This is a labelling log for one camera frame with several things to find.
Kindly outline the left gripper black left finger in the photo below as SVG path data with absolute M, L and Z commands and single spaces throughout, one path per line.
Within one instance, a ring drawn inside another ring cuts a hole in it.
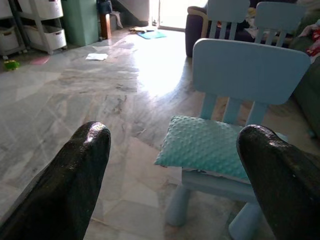
M 82 240 L 109 161 L 111 132 L 90 121 L 25 187 L 0 221 L 3 240 Z

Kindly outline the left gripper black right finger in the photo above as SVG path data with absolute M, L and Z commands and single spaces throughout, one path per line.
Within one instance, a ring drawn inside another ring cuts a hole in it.
M 236 148 L 259 206 L 278 240 L 320 238 L 320 158 L 256 124 Z

